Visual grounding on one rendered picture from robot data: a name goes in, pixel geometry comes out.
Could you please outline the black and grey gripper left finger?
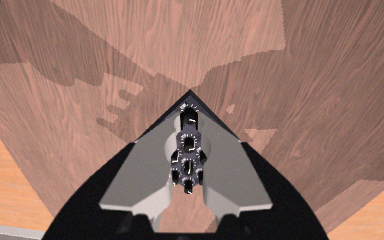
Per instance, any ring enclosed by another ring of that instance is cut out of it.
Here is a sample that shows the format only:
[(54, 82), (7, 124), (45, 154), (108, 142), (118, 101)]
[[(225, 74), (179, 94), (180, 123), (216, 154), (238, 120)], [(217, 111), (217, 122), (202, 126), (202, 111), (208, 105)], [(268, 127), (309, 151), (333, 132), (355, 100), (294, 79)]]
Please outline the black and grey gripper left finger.
[(179, 111), (128, 143), (74, 192), (41, 240), (100, 240), (129, 232), (136, 214), (147, 214), (158, 232), (172, 199), (171, 155), (183, 122)]

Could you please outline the dark grey knob box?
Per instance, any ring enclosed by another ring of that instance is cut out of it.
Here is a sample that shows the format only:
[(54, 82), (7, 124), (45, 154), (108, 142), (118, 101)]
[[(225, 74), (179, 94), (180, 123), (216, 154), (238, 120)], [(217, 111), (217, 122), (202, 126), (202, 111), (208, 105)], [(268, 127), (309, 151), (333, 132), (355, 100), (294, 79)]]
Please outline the dark grey knob box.
[(201, 134), (196, 130), (195, 112), (202, 112), (237, 139), (239, 138), (190, 89), (136, 140), (179, 111), (184, 112), (184, 122), (183, 130), (176, 135), (177, 149), (171, 155), (172, 181), (173, 185), (183, 186), (184, 193), (192, 194), (194, 186), (198, 184), (202, 186), (203, 166), (207, 161), (205, 153), (201, 150)]

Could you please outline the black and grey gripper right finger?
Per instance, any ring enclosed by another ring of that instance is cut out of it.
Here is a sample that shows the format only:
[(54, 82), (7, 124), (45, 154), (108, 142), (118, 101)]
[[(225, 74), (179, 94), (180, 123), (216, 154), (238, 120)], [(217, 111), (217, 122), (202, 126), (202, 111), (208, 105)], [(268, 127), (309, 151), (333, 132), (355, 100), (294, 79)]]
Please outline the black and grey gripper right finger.
[(235, 214), (240, 232), (268, 240), (329, 240), (301, 194), (254, 148), (200, 111), (195, 123), (207, 157), (203, 201), (217, 227), (223, 215)]

